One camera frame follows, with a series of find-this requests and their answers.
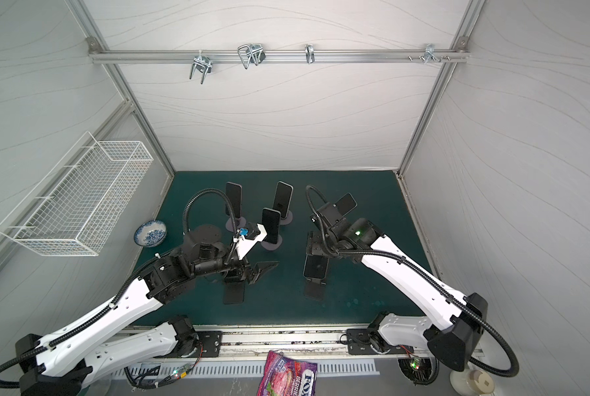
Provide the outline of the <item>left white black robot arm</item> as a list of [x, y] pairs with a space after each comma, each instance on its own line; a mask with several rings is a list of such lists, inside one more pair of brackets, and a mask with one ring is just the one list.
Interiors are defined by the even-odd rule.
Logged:
[[110, 338], [192, 290], [200, 277], [232, 276], [237, 286], [261, 277], [263, 268], [252, 267], [246, 256], [278, 233], [279, 222], [264, 214], [259, 223], [239, 224], [231, 216], [232, 240], [224, 244], [219, 227], [189, 226], [192, 206], [207, 195], [222, 198], [234, 214], [223, 191], [207, 188], [196, 193], [182, 215], [182, 244], [143, 264], [115, 296], [78, 320], [44, 336], [21, 338], [16, 357], [0, 365], [0, 389], [18, 389], [22, 395], [77, 395], [110, 372], [143, 359], [189, 356], [199, 346], [199, 336], [186, 317], [117, 342]]

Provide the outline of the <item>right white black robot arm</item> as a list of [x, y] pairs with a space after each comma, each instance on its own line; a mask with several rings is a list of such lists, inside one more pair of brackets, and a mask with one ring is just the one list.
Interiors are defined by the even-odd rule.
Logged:
[[[349, 222], [343, 211], [329, 201], [316, 208], [305, 188], [311, 221], [317, 229], [309, 234], [308, 255], [327, 259], [350, 258], [376, 272], [408, 297], [423, 313], [408, 318], [381, 313], [370, 324], [371, 342], [391, 347], [425, 348], [441, 364], [464, 371], [473, 364], [490, 374], [513, 378], [519, 361], [509, 343], [486, 320], [487, 301], [478, 293], [465, 295], [429, 273], [397, 247], [392, 239], [365, 218]], [[481, 337], [490, 335], [506, 354], [509, 367], [490, 366], [473, 357]]]

